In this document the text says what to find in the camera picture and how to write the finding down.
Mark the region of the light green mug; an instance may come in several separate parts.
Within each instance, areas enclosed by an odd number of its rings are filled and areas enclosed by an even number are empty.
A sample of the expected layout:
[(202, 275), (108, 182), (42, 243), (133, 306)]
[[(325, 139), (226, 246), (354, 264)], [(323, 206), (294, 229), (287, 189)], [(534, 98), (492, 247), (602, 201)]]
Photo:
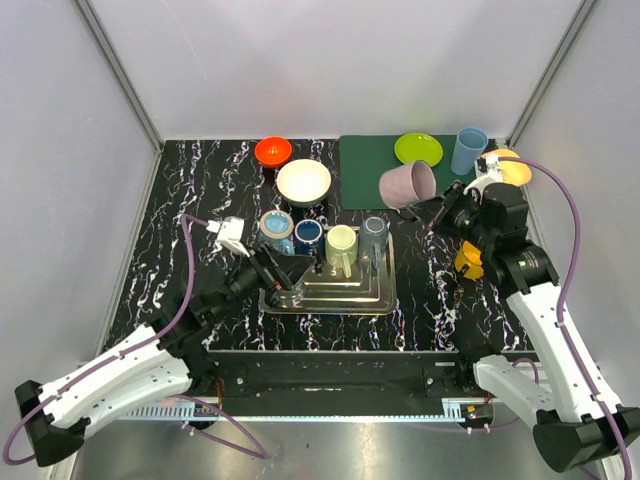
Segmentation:
[(351, 265), (358, 254), (356, 231), (347, 225), (336, 225), (326, 235), (326, 257), (335, 269), (340, 269), (346, 278), (352, 275)]

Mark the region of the dark blue mug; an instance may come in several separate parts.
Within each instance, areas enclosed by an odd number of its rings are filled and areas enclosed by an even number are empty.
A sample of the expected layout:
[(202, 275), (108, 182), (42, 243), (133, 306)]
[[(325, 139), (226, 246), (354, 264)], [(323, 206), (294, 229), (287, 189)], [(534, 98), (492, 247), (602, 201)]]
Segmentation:
[(325, 233), (316, 220), (303, 219), (295, 225), (293, 232), (294, 251), (297, 255), (322, 258), (325, 252)]

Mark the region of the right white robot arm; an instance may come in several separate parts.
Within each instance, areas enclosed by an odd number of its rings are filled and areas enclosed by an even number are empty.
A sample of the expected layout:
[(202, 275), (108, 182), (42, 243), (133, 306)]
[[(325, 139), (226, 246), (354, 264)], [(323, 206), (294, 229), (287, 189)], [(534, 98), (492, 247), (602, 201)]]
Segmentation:
[(505, 403), (531, 429), (541, 457), (556, 472), (615, 455), (627, 461), (627, 448), (639, 436), (639, 410), (623, 406), (581, 340), (565, 307), (566, 283), (528, 238), (522, 191), (493, 183), (476, 201), (464, 190), (456, 181), (407, 210), (428, 230), (479, 250), (485, 276), (528, 333), (549, 386), (480, 348), (454, 371), (455, 387), (470, 397), (484, 390)]

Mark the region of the grey-blue ceramic mug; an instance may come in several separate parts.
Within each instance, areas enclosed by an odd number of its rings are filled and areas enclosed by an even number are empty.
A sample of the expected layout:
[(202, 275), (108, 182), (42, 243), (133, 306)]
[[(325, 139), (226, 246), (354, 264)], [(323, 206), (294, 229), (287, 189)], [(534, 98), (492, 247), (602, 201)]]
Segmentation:
[(358, 231), (358, 254), (378, 268), (388, 241), (389, 229), (384, 219), (370, 216), (363, 220)]

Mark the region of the translucent purple cup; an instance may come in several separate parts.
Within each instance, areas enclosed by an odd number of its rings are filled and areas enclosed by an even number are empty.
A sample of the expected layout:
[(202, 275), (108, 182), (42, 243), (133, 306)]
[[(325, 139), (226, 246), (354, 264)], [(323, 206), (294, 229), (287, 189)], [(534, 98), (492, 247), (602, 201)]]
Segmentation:
[(385, 172), (379, 180), (379, 193), (388, 208), (401, 209), (434, 198), (437, 182), (431, 167), (417, 160)]

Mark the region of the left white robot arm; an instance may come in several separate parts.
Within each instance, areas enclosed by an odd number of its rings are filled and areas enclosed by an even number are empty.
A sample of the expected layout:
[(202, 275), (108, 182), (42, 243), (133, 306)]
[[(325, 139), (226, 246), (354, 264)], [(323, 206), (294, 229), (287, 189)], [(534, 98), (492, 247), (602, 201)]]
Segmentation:
[(54, 465), (139, 407), (172, 395), (208, 394), (217, 369), (203, 341), (214, 316), (240, 308), (257, 291), (273, 297), (292, 290), (314, 263), (310, 256), (260, 246), (230, 273), (211, 267), (194, 293), (169, 303), (78, 370), (45, 384), (19, 385), (19, 427), (33, 449), (31, 460), (40, 467)]

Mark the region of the blue mug yellow inside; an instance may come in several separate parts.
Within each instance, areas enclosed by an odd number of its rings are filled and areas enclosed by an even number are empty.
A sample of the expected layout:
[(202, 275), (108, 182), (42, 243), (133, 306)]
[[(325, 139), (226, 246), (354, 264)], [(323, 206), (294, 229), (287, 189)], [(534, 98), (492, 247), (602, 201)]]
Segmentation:
[(270, 210), (260, 218), (257, 239), (285, 255), (294, 255), (293, 230), (294, 222), (288, 213)]

